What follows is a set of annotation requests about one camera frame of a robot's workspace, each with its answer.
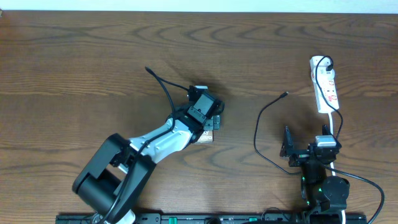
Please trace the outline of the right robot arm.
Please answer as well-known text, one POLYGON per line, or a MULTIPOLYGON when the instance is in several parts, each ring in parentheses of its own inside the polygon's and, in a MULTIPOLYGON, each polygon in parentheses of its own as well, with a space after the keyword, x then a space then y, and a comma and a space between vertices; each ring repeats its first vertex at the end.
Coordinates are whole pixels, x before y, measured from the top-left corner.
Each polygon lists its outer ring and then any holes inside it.
POLYGON ((328 175, 328 165, 336 160, 341 144, 324 125, 322 134, 306 149, 296 149, 288 128, 284 129, 281 157, 289 159, 289 166, 302 171, 301 192, 308 208, 302 212, 304 223, 341 223, 341 212, 347 208, 350 184, 348 180, 328 175))

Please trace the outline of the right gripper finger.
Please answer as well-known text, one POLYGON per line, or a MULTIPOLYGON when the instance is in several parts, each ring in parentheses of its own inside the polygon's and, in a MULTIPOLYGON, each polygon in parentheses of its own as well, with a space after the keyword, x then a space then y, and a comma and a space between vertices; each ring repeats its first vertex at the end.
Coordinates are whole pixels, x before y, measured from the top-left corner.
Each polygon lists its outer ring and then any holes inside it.
MULTIPOLYGON (((322 126, 322 135, 332 135, 334 137, 334 135, 331 133, 331 131, 327 125, 322 126)), ((341 148, 340 142, 337 140, 337 138, 334 137, 334 139, 336 140, 336 143, 337 143, 337 145, 335 147, 340 149, 341 148)))
POLYGON ((284 138, 280 150, 280 157, 289 157, 294 153, 294 142, 289 128, 284 128, 284 138))

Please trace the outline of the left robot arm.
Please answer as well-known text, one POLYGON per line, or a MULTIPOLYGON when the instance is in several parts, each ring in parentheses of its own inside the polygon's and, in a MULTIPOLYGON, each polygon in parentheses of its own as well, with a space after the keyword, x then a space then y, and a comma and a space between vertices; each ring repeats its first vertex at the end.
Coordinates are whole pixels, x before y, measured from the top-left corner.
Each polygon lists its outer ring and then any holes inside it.
POLYGON ((110 135, 75 179, 72 190, 101 215, 101 223, 133 223, 131 209, 156 165, 197 142, 224 110, 207 87, 191 86, 187 95, 188 103, 161 127, 130 139, 110 135))

